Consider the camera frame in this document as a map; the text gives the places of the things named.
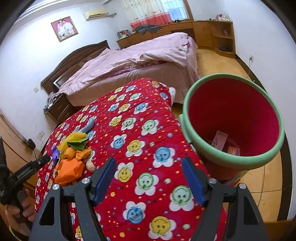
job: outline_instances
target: curtain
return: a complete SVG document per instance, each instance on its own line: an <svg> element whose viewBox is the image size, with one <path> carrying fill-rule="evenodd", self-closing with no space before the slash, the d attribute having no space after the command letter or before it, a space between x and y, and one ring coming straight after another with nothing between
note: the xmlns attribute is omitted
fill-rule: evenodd
<svg viewBox="0 0 296 241"><path fill-rule="evenodd" d="M166 25L172 22L162 0L121 0L133 29L145 24Z"/></svg>

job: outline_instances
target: bed headboard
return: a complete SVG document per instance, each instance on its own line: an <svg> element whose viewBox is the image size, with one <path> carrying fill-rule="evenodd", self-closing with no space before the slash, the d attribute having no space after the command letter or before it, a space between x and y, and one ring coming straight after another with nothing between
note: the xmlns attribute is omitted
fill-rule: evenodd
<svg viewBox="0 0 296 241"><path fill-rule="evenodd" d="M59 88L54 85L55 81L61 80L65 82L80 70L87 61L99 56L106 48L109 48L107 40L98 44L87 45L73 51L41 82L41 86L48 94L57 92Z"/></svg>

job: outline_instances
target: nightstand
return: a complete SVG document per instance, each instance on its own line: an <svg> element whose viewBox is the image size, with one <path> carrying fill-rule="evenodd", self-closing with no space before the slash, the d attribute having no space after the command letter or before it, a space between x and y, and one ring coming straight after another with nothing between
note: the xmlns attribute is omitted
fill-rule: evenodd
<svg viewBox="0 0 296 241"><path fill-rule="evenodd" d="M60 94L57 100L44 113L48 114L57 124L63 123L77 110L70 104L64 94Z"/></svg>

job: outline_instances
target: smiley flower pattern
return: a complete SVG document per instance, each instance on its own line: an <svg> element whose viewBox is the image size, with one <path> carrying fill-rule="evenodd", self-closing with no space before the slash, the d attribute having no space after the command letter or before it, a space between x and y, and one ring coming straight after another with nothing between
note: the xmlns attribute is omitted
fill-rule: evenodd
<svg viewBox="0 0 296 241"><path fill-rule="evenodd" d="M136 80L78 111L48 140L45 153L51 156L54 145L94 119L88 133L92 153L87 161L96 168L111 156L117 162L105 199L94 208L108 241L188 241L200 221L203 210L193 200L181 160L189 156L197 168L206 170L185 141L170 108L168 87L150 79ZM52 161L39 171L36 211L56 173ZM81 179L91 175L84 169ZM75 203L69 204L69 211L75 241L82 241ZM222 212L217 241L222 239L225 221Z"/></svg>

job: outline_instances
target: trash can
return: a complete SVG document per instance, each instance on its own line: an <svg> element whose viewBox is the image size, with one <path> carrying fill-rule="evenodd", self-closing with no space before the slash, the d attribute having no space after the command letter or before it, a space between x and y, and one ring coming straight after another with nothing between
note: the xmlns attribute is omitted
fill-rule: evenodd
<svg viewBox="0 0 296 241"><path fill-rule="evenodd" d="M283 119L269 95L233 74L198 80L185 97L180 123L185 138L218 180L264 166L284 141ZM217 131L228 135L222 151L211 146ZM240 148L240 156L228 154L229 146Z"/></svg>

